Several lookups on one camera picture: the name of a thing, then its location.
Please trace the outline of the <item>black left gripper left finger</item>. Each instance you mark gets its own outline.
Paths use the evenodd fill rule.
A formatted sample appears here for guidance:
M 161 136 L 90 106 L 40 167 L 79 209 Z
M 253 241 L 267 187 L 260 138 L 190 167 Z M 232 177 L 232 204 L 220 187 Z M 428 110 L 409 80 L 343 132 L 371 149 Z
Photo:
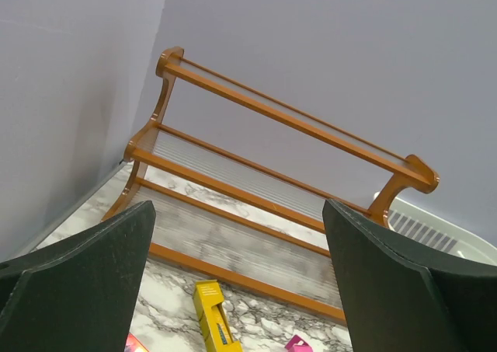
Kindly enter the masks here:
M 151 201 L 1 264 L 3 351 L 124 351 L 156 212 Z

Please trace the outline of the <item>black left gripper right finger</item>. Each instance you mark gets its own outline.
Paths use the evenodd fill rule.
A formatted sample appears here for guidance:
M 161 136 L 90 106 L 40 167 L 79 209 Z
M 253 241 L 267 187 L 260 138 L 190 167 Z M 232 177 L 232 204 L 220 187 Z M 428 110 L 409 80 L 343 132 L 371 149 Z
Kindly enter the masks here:
M 354 351 L 494 351 L 496 268 L 328 199 L 325 235 Z

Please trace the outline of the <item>yellow toothpaste box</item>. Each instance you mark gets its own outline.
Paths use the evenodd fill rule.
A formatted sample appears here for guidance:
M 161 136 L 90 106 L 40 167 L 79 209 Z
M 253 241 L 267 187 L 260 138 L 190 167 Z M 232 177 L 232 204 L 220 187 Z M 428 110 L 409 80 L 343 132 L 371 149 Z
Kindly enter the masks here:
M 216 280 L 195 283 L 193 304 L 207 352 L 242 352 L 241 343 L 232 336 L 223 303 L 224 295 Z

